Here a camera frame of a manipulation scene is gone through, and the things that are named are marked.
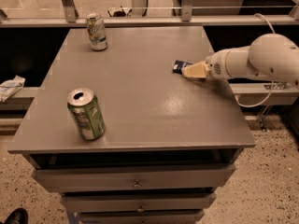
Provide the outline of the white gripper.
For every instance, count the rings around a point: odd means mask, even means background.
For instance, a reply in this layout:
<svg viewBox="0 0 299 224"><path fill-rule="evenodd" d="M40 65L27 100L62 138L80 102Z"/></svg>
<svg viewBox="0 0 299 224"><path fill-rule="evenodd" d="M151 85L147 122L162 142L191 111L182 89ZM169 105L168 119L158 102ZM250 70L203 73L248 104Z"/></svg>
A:
<svg viewBox="0 0 299 224"><path fill-rule="evenodd" d="M216 79L230 79L226 58L230 50L223 49L207 56L205 61L194 63L182 69L182 75L188 78L206 78L210 74Z"/></svg>

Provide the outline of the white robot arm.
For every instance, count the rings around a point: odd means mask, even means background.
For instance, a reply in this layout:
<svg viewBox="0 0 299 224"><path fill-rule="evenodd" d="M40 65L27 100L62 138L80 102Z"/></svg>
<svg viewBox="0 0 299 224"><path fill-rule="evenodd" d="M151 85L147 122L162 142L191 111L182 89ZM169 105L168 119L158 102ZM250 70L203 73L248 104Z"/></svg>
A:
<svg viewBox="0 0 299 224"><path fill-rule="evenodd" d="M299 88L299 47L284 35L261 35L249 46L222 49L181 72L186 78L246 78L286 82Z"/></svg>

